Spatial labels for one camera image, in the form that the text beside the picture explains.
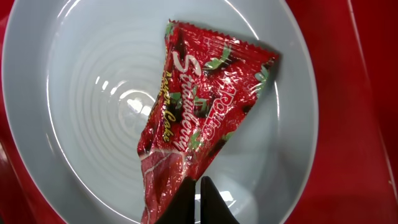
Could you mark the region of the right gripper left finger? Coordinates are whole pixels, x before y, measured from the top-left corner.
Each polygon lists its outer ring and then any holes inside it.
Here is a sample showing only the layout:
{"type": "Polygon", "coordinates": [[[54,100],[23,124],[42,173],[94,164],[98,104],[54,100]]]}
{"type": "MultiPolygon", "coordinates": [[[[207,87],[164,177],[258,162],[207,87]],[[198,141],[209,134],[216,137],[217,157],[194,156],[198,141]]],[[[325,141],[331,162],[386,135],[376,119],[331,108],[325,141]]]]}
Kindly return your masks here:
{"type": "Polygon", "coordinates": [[[194,224],[196,181],[184,178],[166,211],[155,224],[194,224]]]}

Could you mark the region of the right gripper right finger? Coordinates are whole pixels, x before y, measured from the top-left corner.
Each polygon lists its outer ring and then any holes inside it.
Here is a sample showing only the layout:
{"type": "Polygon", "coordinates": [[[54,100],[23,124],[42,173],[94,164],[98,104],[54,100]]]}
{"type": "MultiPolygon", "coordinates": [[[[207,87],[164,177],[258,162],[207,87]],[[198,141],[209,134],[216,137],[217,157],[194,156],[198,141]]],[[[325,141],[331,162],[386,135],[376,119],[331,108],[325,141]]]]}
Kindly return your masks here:
{"type": "Polygon", "coordinates": [[[239,224],[210,177],[201,178],[200,194],[201,224],[239,224]]]}

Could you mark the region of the red snack wrapper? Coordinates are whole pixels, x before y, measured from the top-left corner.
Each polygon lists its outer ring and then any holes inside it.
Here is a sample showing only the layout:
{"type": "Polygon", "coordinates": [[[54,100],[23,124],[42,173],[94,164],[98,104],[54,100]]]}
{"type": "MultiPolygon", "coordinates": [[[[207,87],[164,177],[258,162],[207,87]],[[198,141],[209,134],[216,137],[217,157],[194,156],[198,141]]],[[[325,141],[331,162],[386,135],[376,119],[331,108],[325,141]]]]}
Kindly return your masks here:
{"type": "Polygon", "coordinates": [[[160,91],[137,145],[142,223],[155,223],[185,178],[199,179],[261,95],[278,56],[170,21],[160,91]]]}

